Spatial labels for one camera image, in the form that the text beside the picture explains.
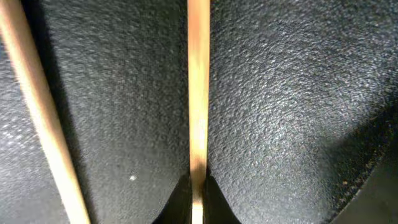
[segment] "thin wooden rod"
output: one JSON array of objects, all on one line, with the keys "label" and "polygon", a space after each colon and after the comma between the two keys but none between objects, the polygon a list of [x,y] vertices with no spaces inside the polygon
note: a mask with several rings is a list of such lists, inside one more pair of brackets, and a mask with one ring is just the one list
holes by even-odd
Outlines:
[{"label": "thin wooden rod", "polygon": [[72,224],[90,223],[57,111],[19,0],[0,0],[0,32],[69,220]]},{"label": "thin wooden rod", "polygon": [[210,0],[188,0],[188,94],[192,224],[203,223],[210,66]]}]

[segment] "wooden dowel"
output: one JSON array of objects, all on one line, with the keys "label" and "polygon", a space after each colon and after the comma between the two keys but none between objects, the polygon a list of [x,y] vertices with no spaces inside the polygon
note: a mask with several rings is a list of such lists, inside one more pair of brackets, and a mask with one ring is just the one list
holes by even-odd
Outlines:
[{"label": "wooden dowel", "polygon": [[72,224],[90,223],[57,111],[19,0],[0,0],[0,32],[68,218]]},{"label": "wooden dowel", "polygon": [[192,224],[203,223],[210,66],[210,0],[188,0],[188,94]]}]

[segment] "light brown stick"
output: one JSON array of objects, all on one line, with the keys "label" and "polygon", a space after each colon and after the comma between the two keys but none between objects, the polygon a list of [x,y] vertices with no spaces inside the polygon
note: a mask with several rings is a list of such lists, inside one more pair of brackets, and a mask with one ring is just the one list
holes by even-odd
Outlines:
[{"label": "light brown stick", "polygon": [[188,92],[192,224],[203,223],[210,66],[210,0],[188,0]]},{"label": "light brown stick", "polygon": [[19,0],[0,0],[0,32],[69,220],[73,224],[90,223],[57,111]]}]

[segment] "black leather surface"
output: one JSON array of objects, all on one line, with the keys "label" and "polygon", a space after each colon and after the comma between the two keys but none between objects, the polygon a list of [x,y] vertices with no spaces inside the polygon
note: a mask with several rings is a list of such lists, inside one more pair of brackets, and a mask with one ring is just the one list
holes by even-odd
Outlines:
[{"label": "black leather surface", "polygon": [[[152,222],[188,169],[185,1],[41,3],[25,9],[91,219]],[[212,2],[209,163],[242,223],[326,222],[366,180],[396,131],[397,9]],[[66,223],[1,55],[0,221]]]}]

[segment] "wooden stick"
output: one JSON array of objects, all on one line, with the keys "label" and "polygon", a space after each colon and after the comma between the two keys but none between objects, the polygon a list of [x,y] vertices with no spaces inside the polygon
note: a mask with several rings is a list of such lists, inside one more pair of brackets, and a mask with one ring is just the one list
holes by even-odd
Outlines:
[{"label": "wooden stick", "polygon": [[210,0],[188,0],[188,91],[192,224],[203,223],[210,66]]},{"label": "wooden stick", "polygon": [[0,0],[0,32],[69,220],[76,224],[90,223],[57,111],[19,0]]}]

